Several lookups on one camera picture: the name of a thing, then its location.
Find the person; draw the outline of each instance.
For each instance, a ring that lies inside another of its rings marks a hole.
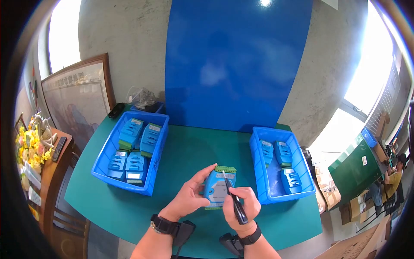
[[[175,198],[158,213],[158,216],[172,222],[178,222],[180,218],[196,211],[198,208],[208,206],[210,204],[209,200],[203,198],[199,192],[203,190],[202,183],[216,165],[210,165],[200,170],[189,181],[185,182]],[[223,204],[224,218],[239,237],[244,238],[256,231],[257,225],[254,218],[259,214],[261,205],[250,187],[229,188],[229,191],[244,200],[243,208],[249,223],[239,225],[234,214],[233,200],[230,195],[226,197]],[[171,235],[160,234],[150,226],[132,252],[131,259],[170,259],[172,246],[173,237]],[[254,244],[244,247],[244,258],[280,259],[280,256],[262,234]]]
[[[400,184],[402,171],[407,162],[407,157],[405,154],[401,154],[397,156],[397,159],[398,161],[395,170],[391,170],[391,167],[388,164],[387,172],[384,174],[385,185],[381,185],[376,181],[369,186],[369,193],[376,206],[381,206],[386,202],[387,197],[390,198]]]

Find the hand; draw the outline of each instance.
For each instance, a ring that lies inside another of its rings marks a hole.
[[[202,183],[216,165],[210,165],[198,171],[189,181],[184,183],[175,198],[160,211],[158,216],[172,222],[178,222],[180,218],[193,213],[198,208],[209,206],[210,201],[198,193],[203,191],[204,185]]]
[[[227,223],[237,232],[240,238],[253,234],[256,231],[256,223],[253,219],[259,214],[262,207],[257,200],[255,193],[250,187],[230,187],[229,192],[244,200],[243,209],[249,223],[244,225],[238,223],[236,215],[234,214],[233,199],[230,195],[227,195],[223,204],[223,213]]]

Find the pegboard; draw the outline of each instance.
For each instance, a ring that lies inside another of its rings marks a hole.
[[[390,76],[388,77],[387,84],[381,99],[374,109],[371,118],[366,123],[365,127],[373,134],[377,132],[378,125],[380,123],[381,113],[384,111],[391,113],[394,107],[395,101],[397,100],[398,93],[400,92],[401,83],[400,77],[398,76],[397,66],[395,62],[392,62]]]

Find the cables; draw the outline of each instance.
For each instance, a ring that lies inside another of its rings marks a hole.
[[[178,259],[178,255],[180,254],[180,251],[181,251],[181,248],[182,248],[183,246],[180,246],[179,248],[178,248],[178,251],[177,251],[177,254],[176,254],[176,256],[174,257],[174,259]]]

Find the figurine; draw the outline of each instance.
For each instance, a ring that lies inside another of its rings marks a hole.
[[[54,148],[53,144],[58,138],[58,134],[55,133],[52,136],[52,129],[49,125],[49,122],[47,119],[42,120],[42,117],[39,114],[36,114],[34,116],[35,122],[38,124],[39,127],[39,138],[40,143],[42,143],[46,149]]]

